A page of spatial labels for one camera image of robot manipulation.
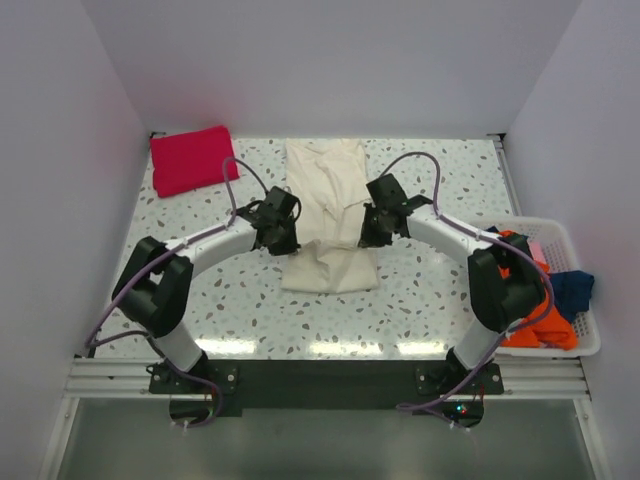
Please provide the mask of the cream white t shirt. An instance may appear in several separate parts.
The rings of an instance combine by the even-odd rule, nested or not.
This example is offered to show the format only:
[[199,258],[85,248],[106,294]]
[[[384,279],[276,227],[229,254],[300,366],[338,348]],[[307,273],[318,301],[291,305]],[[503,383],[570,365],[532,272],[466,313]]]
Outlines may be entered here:
[[285,290],[343,294],[379,285],[376,253],[358,246],[370,201],[366,155],[358,139],[288,139],[286,184],[301,201],[300,250],[287,260]]

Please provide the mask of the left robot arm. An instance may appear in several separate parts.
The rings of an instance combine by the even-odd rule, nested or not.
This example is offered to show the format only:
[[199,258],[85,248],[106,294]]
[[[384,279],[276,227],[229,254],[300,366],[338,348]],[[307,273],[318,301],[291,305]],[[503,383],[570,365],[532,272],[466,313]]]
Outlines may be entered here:
[[112,293],[112,304],[141,325],[173,368],[173,382],[185,392],[206,383],[208,357],[184,324],[192,281],[217,264],[267,250],[273,256],[297,252],[296,221],[301,201],[273,187],[264,199],[237,209],[222,225],[172,241],[140,240]]

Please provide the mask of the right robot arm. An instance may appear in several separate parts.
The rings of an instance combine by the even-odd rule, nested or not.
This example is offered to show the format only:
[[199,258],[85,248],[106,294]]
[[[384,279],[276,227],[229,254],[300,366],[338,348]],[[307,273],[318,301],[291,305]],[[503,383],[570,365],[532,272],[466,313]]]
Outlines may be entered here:
[[469,392],[481,380],[479,367],[506,334],[523,320],[547,314],[553,290],[546,273],[520,234],[499,235],[447,216],[434,198],[408,197],[391,174],[366,188],[371,201],[364,205],[361,248],[388,246],[398,235],[432,246],[466,268],[475,320],[447,353],[444,371],[452,390]]

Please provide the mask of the folded red t shirt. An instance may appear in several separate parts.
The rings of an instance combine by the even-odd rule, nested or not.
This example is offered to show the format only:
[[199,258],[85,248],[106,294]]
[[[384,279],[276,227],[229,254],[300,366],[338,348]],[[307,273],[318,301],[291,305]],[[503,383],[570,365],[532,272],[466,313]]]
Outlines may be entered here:
[[215,126],[150,140],[152,185],[160,198],[239,178],[229,130]]

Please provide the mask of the pink garment in basket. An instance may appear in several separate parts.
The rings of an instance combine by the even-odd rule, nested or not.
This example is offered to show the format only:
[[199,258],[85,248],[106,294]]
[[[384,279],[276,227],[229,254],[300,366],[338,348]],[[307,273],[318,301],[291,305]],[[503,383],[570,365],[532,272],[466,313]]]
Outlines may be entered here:
[[536,241],[529,241],[528,242],[528,246],[529,246],[529,250],[532,254],[532,258],[536,261],[536,262],[540,262],[540,263],[544,263],[546,264],[546,257],[544,255],[542,246],[539,242]]

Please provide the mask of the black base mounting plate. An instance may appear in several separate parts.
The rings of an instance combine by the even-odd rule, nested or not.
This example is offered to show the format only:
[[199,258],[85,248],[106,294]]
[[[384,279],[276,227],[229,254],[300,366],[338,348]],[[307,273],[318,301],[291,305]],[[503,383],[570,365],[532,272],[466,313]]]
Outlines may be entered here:
[[187,380],[165,363],[150,364],[148,392],[170,397],[170,412],[199,415],[199,401],[222,404],[222,417],[246,410],[389,410],[425,403],[452,386],[436,380],[443,360],[210,360],[208,379]]

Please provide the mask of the white plastic laundry basket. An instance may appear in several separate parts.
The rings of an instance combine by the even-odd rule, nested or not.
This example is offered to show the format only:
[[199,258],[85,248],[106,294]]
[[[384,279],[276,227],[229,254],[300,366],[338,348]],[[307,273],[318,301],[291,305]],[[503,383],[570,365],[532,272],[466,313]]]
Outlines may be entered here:
[[541,244],[551,269],[555,305],[573,327],[579,341],[577,348],[571,351],[500,347],[497,352],[516,357],[549,358],[576,358],[597,353],[601,341],[594,315],[590,311],[595,280],[593,275],[581,269],[566,229],[553,220],[505,215],[479,217],[472,220],[471,224],[495,233],[513,231]]

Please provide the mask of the navy blue t shirt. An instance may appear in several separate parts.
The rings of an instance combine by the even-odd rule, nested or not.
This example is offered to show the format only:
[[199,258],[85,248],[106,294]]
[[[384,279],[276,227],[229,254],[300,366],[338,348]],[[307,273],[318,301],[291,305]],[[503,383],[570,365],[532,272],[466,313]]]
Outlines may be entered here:
[[570,326],[589,310],[595,277],[581,270],[550,273],[532,256],[528,237],[487,231],[490,246],[468,259],[471,303],[488,329],[518,332],[551,321]]

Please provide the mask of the orange t shirt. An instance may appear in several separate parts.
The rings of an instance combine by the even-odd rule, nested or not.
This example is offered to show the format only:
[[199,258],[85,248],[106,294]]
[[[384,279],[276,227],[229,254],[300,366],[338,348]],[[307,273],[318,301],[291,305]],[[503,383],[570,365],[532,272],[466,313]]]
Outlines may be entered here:
[[[549,280],[551,280],[550,266],[546,263],[536,262],[536,264],[545,272]],[[555,348],[564,351],[571,351],[577,348],[579,341],[573,327],[561,315],[555,305],[548,314],[533,326],[519,330],[515,333],[508,333],[505,340],[502,341],[501,347],[504,348],[525,348],[525,349],[542,349]],[[527,316],[524,323],[531,322],[532,319],[538,318],[541,313],[546,311],[549,305],[549,298],[545,292],[544,302],[536,307],[532,313]]]

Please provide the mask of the aluminium table frame rail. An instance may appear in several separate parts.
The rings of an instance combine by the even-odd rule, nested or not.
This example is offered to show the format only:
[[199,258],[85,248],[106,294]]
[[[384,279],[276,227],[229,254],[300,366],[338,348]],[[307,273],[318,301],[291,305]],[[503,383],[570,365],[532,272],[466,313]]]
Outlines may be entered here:
[[[234,152],[264,182],[282,185],[286,177],[284,138],[236,138]],[[359,141],[369,177],[377,176],[401,154],[427,152],[441,165],[440,209],[479,227],[495,225],[541,240],[552,271],[578,267],[568,237],[556,224],[515,216],[519,207],[509,186],[502,142],[496,135],[480,140],[365,138]],[[152,165],[147,166],[118,273],[134,243],[147,235],[160,240],[182,237],[217,224],[228,215],[223,187],[207,187],[159,200],[152,192]],[[471,325],[470,294],[463,267],[433,247],[397,239],[377,252],[379,287],[344,294],[307,294],[281,289],[287,257],[266,250],[232,257],[192,283],[185,322],[196,343],[215,366],[231,367],[235,387],[249,384],[250,370],[268,385],[347,381],[347,367],[376,367],[383,380],[391,367],[410,368],[413,385],[425,374],[427,361],[444,360],[446,351]],[[499,399],[574,399],[588,397],[580,356],[599,348],[593,315],[579,314],[575,332],[579,348],[500,349],[500,372],[485,380],[502,385]],[[66,394],[76,397],[149,396],[150,366],[160,359],[141,337],[128,337],[96,350],[95,358],[76,359]],[[416,402],[402,397],[398,402]]]

